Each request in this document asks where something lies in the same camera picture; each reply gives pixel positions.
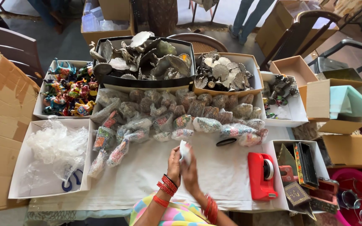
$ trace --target black bangle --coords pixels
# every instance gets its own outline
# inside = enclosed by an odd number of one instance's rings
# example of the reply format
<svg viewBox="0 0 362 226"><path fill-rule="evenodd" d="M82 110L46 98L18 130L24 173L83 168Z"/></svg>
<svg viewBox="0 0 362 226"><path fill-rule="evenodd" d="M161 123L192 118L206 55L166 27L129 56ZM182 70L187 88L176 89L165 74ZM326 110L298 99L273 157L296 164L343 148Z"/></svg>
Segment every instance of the black bangle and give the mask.
<svg viewBox="0 0 362 226"><path fill-rule="evenodd" d="M178 186L177 186L177 184L175 184L174 182L173 182L173 180L170 178L170 177L168 177L165 173L164 173L164 176L166 176L173 184L174 184L174 186L178 189Z"/></svg>

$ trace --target cardboard box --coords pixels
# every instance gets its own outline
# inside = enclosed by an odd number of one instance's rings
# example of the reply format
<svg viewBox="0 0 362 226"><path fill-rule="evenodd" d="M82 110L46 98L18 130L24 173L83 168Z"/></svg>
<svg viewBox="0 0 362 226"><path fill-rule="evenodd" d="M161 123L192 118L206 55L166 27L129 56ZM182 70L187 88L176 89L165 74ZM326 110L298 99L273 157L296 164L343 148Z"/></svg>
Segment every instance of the cardboard box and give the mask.
<svg viewBox="0 0 362 226"><path fill-rule="evenodd" d="M362 127L362 117L339 116L339 119L329 120L330 87L351 85L362 94L362 82L327 79L318 82L309 82L307 87L307 116L316 121L327 122L318 131L332 134L351 134Z"/></svg>
<svg viewBox="0 0 362 226"><path fill-rule="evenodd" d="M109 40L113 47L117 49L120 48L121 42L125 42L127 45L131 44L132 36L125 37L114 37L101 39L98 41L96 51L100 54L100 43L106 40ZM151 43L153 40L156 40L158 37L149 37L146 41L147 44ZM190 75L186 78L178 78L178 79L169 79L169 80L130 80L126 78L120 78L113 75L104 76L100 82L100 85L103 88L115 89L121 92L129 93L131 90L138 88L142 90L156 89L157 91L168 90L170 92L175 92L178 89L188 88L195 79L195 57L194 57L194 49L192 48L192 44L190 42L176 40L176 39L168 39L161 38L162 41L170 43L175 50L177 51L177 55L180 54L188 54L191 57L192 64L190 68Z"/></svg>
<svg viewBox="0 0 362 226"><path fill-rule="evenodd" d="M275 74L270 72L261 72L262 79L270 84L274 83L275 81ZM308 122L307 115L305 113L305 108L303 105L303 101L301 99L301 95L298 97L292 97L288 99L288 104L284 106L284 109L287 111L287 115L291 117L291 120L284 120L284 119L267 119L265 116L265 124L267 126L283 126L283 127L297 127L304 123ZM262 102L261 106L262 113L265 114L265 107Z"/></svg>
<svg viewBox="0 0 362 226"><path fill-rule="evenodd" d="M276 3L270 15L266 18L263 26L258 31L255 41L258 43L265 57L269 55L272 49L276 46L277 42L282 37L283 33L291 27L293 17L287 11L286 6L296 4L296 0L280 0ZM319 29L311 29L308 36L304 39L303 43L297 51L299 51L305 44L307 44L312 37L315 36ZM303 57L308 56L312 51L318 48L326 39L331 37L339 28L335 26L333 29L328 29L322 34L318 40L312 44L303 54Z"/></svg>
<svg viewBox="0 0 362 226"><path fill-rule="evenodd" d="M40 88L0 53L0 210L27 206L8 200L12 173Z"/></svg>
<svg viewBox="0 0 362 226"><path fill-rule="evenodd" d="M327 167L362 168L362 135L324 135L317 141L322 139L332 163Z"/></svg>
<svg viewBox="0 0 362 226"><path fill-rule="evenodd" d="M305 63L301 56L294 56L285 59L272 61L269 70L274 74L285 74L294 76L299 88L304 108L306 109L306 90L307 83L318 81L315 74Z"/></svg>
<svg viewBox="0 0 362 226"><path fill-rule="evenodd" d="M108 3L116 3L117 1L110 1L110 0L103 0L104 2L108 2ZM111 37L120 37L120 36L130 36L130 35L135 35L135 30L133 27L133 13L132 12L132 6L131 3L128 3L128 7L127 9L123 9L120 8L119 6L115 6L114 8L111 7L109 8L110 10L113 9L118 9L120 11L124 11L128 13L127 17L124 17L122 19L118 19L118 20L124 20L124 21L129 21L129 27L127 30L117 30L117 31L93 31L93 32L83 32L83 26L82 24L80 24L80 32L83 35L83 38L85 39L86 43L89 45L92 41L97 44L99 39L103 39L103 38L111 38Z"/></svg>
<svg viewBox="0 0 362 226"><path fill-rule="evenodd" d="M74 65L76 67L76 69L80 69L83 68L84 66L86 66L86 64L88 63L87 61L76 61L76 60L58 60L58 64L61 64L62 62L64 62L64 66L66 67L66 63L65 62L69 62L70 65ZM50 65L50 67L54 70L57 68L57 64L55 63L55 61L53 61ZM45 79L55 79L54 75L48 74L48 72L45 74ZM46 120L47 117L49 115L43 113L43 110L45 109L45 105L43 104L43 99L45 98L45 96L43 96L41 93L42 92L47 92L51 89L50 86L46 86L46 82L43 81L43 84L41 85L41 90L40 90L40 94L37 97L37 102L36 105L34 107L33 110L33 115L39 117L40 119ZM83 117L78 117L78 116L57 116L58 119L88 119L90 118L90 116L83 116Z"/></svg>
<svg viewBox="0 0 362 226"><path fill-rule="evenodd" d="M62 189L62 180L60 180L54 173L53 167L51 164L45 165L43 168L38 168L34 172L34 177L41 177L48 181L47 184L42 185L41 187L32 188L29 191L22 191L21 179L27 169L27 166L35 161L34 154L32 149L27 145L27 139L32 133L36 133L39 130L43 130L42 125L47 120L43 121L32 121L27 129L24 142L19 152L18 160L15 166L15 170L12 176L12 182L9 189L9 199L27 199L27 198L37 198L37 197L48 197L55 195L69 194L79 191L88 191L91 187L91 178L87 177L90 166L94 159L92 159L92 148L94 144L93 131L98 129L92 120L90 119L59 119L59 121L68 128L78 130L82 127L85 127L89 130L89 138L87 141L87 150L84 159L84 166L79 169L83 171L83 175L80 172L76 172L79 180L81 180L81 185L77 185L73 177L71 177L72 182L72 191L65 192Z"/></svg>
<svg viewBox="0 0 362 226"><path fill-rule="evenodd" d="M315 171L317 173L317 177L324 177L329 179L329 174L328 171L326 170L326 166L323 162L323 158L321 155L321 152L319 150L318 144L315 141L305 141L305 140L273 140L270 141L268 144L268 148L272 149L272 151L275 151L275 153L278 153L280 151L280 148L282 146L282 144L284 144L285 146L290 146L293 145L294 142L302 142L304 144L307 144L310 146L311 148L311 155L312 155L312 159L314 162L314 166L315 166ZM279 165L277 162L277 159L274 159L274 165L277 165L275 167L275 169L279 169ZM275 177L275 187L276 187L276 182L279 183L279 181L282 180L281 176L280 176L280 171L279 170L275 170L274 173L274 177ZM284 189L281 193L279 193L279 196L282 197L286 197L286 194L284 193ZM288 207L288 200L286 198L284 199L280 199L280 208L281 209L286 209L286 210L290 210ZM313 211L313 213L324 213L324 211Z"/></svg>
<svg viewBox="0 0 362 226"><path fill-rule="evenodd" d="M125 21L128 20L130 15L133 15L129 0L98 0L98 2L105 20Z"/></svg>
<svg viewBox="0 0 362 226"><path fill-rule="evenodd" d="M245 68L251 72L254 77L249 79L249 84L251 87L254 88L254 90L249 91L240 91L240 92L220 92L220 91L213 91L213 90L207 90L207 89L199 89L195 86L192 88L192 91L198 96L204 93L209 93L212 96L217 96L220 94L224 94L227 96L230 95L236 95L238 94L238 97L246 96L249 93L252 93L254 95L260 93L264 89L264 82L261 77L261 73L259 71L259 66L255 60L255 57L253 55L247 55L247 54L233 54L233 53L219 53L222 57L226 57L231 62L235 63L242 63L244 64Z"/></svg>

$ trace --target white box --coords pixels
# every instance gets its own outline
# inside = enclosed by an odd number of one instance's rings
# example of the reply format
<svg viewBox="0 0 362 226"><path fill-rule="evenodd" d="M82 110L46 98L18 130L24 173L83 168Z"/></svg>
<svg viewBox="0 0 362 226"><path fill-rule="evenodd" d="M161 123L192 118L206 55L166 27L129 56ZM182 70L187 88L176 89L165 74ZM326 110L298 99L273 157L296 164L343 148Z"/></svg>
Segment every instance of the white box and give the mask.
<svg viewBox="0 0 362 226"><path fill-rule="evenodd" d="M324 177L329 179L329 174L328 171L326 170L326 166L325 163L323 161L321 152L319 150L318 144L316 141L305 141L305 140L272 140L268 143L266 143L266 152L267 154L270 154L269 152L273 152L274 156L272 155L272 157L274 158L273 161L273 167L274 169L279 169L279 164L277 162L276 159L276 151L280 150L280 148L282 147L282 144L284 144L285 146L289 146L289 145L293 145L294 142L302 142L304 144L307 144L310 146L310 150L311 150L311 155L312 155L312 159L314 161L314 166L315 166L315 172L317 173L317 177ZM286 194L284 193L284 188L283 188L283 183L282 183L282 178L280 176L280 171L279 170L275 170L275 174L274 174L274 187L275 190L276 188L278 189L277 192L279 192L279 197L286 197ZM288 208L288 200L287 198L284 199L279 199L277 202L277 207L280 209L285 209L285 210L290 210ZM313 213L324 213L324 211L313 211Z"/></svg>
<svg viewBox="0 0 362 226"><path fill-rule="evenodd" d="M87 173L89 172L90 166L93 162L91 156L94 144L93 131L97 129L97 126L90 119L59 119L59 121L68 128L77 130L82 127L85 127L89 130L89 138L87 141L87 151L84 160L84 166L80 167L80 169L83 170L83 175L79 171L76 172L76 175L82 181L81 185L77 185L76 181L74 181L74 178L71 177L72 191L64 192L61 187L62 180L58 179L58 177L53 173L51 165L46 165L46 167L40 169L41 172L38 173L43 173L43 178L46 178L51 182L41 187L33 188L27 192L20 191L21 177L23 176L27 166L31 164L33 161L35 161L33 151L27 145L27 139L32 133L42 130L41 126L46 122L46 120L32 121L29 124L25 138L22 143L21 150L18 155L18 159L16 161L15 170L13 172L12 181L10 184L8 199L28 199L28 198L37 198L37 197L47 197L47 196L55 196L67 193L74 193L78 191L90 190L91 178L87 177Z"/></svg>
<svg viewBox="0 0 362 226"><path fill-rule="evenodd" d="M61 62L64 63L64 66L66 67L66 63L65 61L68 61L70 65L74 65L76 67L77 70L83 68L84 66L86 66L86 64L88 63L87 61L76 61L76 60L58 60L58 63L61 64ZM54 70L57 68L57 64L55 63L55 61L53 61L50 65L50 67ZM51 75L51 74L48 74L48 72L45 74L45 79L54 79L54 75ZM43 104L43 99L44 99L44 96L41 94L42 92L47 92L51 87L46 87L46 82L43 82L43 84L41 85L41 88L40 88L40 93L39 93L39 96L37 98L37 102L36 102L36 105L34 107L34 110L33 110L33 115L34 116L37 116L41 119L44 119L46 120L47 117L49 115L47 114L44 114L43 113L43 110L46 106L44 106ZM90 118L90 116L83 116L83 117L78 117L78 116L57 116L58 119L88 119Z"/></svg>
<svg viewBox="0 0 362 226"><path fill-rule="evenodd" d="M261 72L263 81L269 82L269 84L274 83L275 74L271 72ZM284 109L287 111L287 115L290 116L291 120L284 119L267 119L265 114L265 107L262 102L262 113L265 115L265 125L267 126L283 126L283 127L297 127L304 123L308 122L303 101L301 99L301 95L298 97L289 98L288 104L284 106Z"/></svg>

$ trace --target brown plastic chair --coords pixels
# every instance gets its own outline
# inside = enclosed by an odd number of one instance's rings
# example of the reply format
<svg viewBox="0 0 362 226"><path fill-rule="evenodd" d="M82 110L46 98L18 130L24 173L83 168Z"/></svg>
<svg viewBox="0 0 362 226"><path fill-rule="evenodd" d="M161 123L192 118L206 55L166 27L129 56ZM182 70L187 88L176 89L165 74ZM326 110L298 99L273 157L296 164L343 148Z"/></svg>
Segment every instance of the brown plastic chair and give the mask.
<svg viewBox="0 0 362 226"><path fill-rule="evenodd" d="M320 17L329 19L329 22L322 26L314 37L299 50L299 47ZM293 18L291 27L283 33L275 47L262 62L261 70L267 70L269 60L285 59L305 53L305 51L326 32L332 23L337 24L340 19L341 17L339 15L325 10L309 10L299 13Z"/></svg>
<svg viewBox="0 0 362 226"><path fill-rule="evenodd" d="M209 53L210 51L217 51L219 53L228 53L228 49L223 43L218 40L209 37L207 35L196 33L182 33L176 35L170 35L167 38L187 41L192 43L194 53Z"/></svg>
<svg viewBox="0 0 362 226"><path fill-rule="evenodd" d="M0 27L0 52L39 86L42 84L44 72L35 39Z"/></svg>

